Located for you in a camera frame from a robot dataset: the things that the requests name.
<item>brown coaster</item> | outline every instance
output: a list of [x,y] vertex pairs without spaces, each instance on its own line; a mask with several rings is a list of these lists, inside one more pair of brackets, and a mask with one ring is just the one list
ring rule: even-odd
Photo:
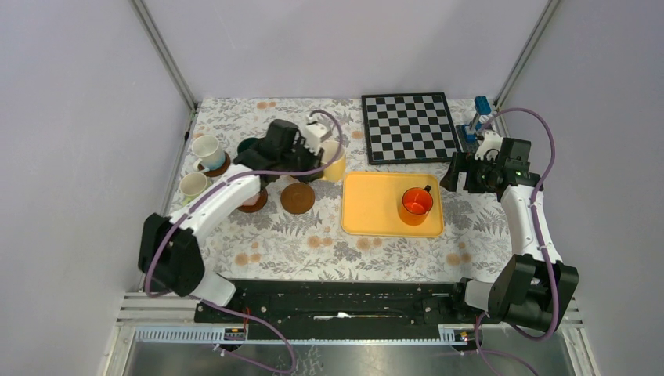
[[258,198],[258,201],[256,201],[256,204],[240,206],[240,207],[237,208],[237,210],[239,210],[243,213],[255,213],[255,212],[263,209],[265,204],[268,202],[268,191],[265,188],[263,188],[260,195],[261,196]]
[[[224,154],[226,155],[226,161],[224,162],[224,164],[222,164],[222,167],[217,168],[216,170],[204,172],[205,176],[207,176],[208,178],[216,178],[217,176],[224,175],[224,172],[226,172],[226,170],[228,170],[228,167],[230,166],[230,157],[228,153],[224,152]],[[205,167],[203,167],[202,164],[198,165],[198,171],[202,170],[203,168]]]
[[312,208],[316,194],[304,183],[290,184],[281,193],[281,204],[291,214],[304,214]]

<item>gray wall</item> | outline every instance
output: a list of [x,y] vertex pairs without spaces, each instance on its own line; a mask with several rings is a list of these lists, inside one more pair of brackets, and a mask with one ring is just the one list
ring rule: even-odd
[[128,1],[0,5],[0,374],[94,374],[187,109]]
[[[577,292],[603,375],[661,374],[664,334],[664,2],[563,2],[510,106],[550,122],[557,164],[544,183],[547,220]],[[545,135],[508,115],[511,135]]]
[[500,90],[547,0],[146,1],[198,99]]

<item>chessboard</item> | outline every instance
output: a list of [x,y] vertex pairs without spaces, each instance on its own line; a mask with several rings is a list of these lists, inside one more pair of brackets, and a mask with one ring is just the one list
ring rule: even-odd
[[370,165],[447,162],[461,151],[445,94],[362,97]]

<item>orange mug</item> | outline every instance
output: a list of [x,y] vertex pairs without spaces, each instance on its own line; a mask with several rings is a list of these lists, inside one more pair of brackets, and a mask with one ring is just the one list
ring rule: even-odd
[[399,205],[399,218],[406,225],[417,226],[427,218],[434,206],[430,190],[431,186],[410,188],[403,194]]

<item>floral tablecloth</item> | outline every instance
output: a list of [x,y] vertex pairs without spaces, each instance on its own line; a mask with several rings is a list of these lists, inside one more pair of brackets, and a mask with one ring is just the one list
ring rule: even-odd
[[[359,99],[206,99],[193,138],[214,135],[234,158],[237,144],[263,137],[270,121],[300,124],[317,108],[331,112],[343,126],[347,172],[428,173],[440,179],[447,171],[448,164],[441,163],[368,165]],[[449,108],[456,124],[472,118],[472,99],[450,100]],[[194,161],[189,149],[179,178],[193,171]],[[341,182],[312,183],[312,210],[292,215],[281,207],[280,194],[294,182],[280,178],[268,186],[268,203],[261,211],[235,211],[219,223],[201,245],[206,267],[233,278],[493,281],[511,256],[507,220],[495,195],[441,189],[445,230],[438,238],[362,237],[341,228]],[[183,201],[177,192],[171,210]]]

